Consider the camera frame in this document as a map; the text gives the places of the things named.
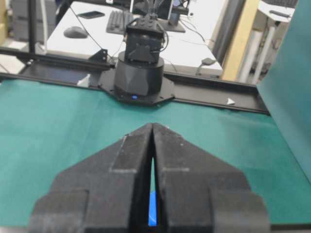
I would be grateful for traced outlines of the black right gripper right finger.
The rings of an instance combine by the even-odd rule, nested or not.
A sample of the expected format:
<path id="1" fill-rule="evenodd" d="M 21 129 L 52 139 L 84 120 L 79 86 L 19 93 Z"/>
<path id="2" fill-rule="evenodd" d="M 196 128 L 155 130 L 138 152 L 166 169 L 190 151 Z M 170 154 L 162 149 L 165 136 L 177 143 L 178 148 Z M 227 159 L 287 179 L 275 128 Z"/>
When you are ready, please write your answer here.
<path id="1" fill-rule="evenodd" d="M 168 233 L 268 233 L 262 197 L 236 167 L 153 125 L 160 224 Z"/>

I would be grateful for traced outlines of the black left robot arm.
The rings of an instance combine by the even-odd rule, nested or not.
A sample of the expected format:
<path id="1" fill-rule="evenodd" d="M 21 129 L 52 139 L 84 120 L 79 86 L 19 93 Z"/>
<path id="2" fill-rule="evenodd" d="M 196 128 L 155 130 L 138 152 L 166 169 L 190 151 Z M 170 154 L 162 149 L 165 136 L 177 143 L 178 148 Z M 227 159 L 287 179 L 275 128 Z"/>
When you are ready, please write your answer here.
<path id="1" fill-rule="evenodd" d="M 155 104 L 172 98 L 160 57 L 166 32 L 155 14 L 134 19 L 124 33 L 126 49 L 112 77 L 101 76 L 118 98 Z M 30 233 L 127 233 L 148 222 L 153 125 L 59 172 L 33 208 Z"/>

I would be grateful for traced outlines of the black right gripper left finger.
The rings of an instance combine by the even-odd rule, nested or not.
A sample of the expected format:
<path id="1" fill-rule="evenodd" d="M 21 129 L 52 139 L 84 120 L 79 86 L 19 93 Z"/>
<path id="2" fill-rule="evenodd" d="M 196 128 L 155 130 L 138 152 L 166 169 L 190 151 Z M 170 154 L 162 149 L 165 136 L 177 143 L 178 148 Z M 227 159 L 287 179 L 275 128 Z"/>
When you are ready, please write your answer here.
<path id="1" fill-rule="evenodd" d="M 31 233 L 129 233 L 148 223 L 151 123 L 59 172 L 29 219 Z"/>

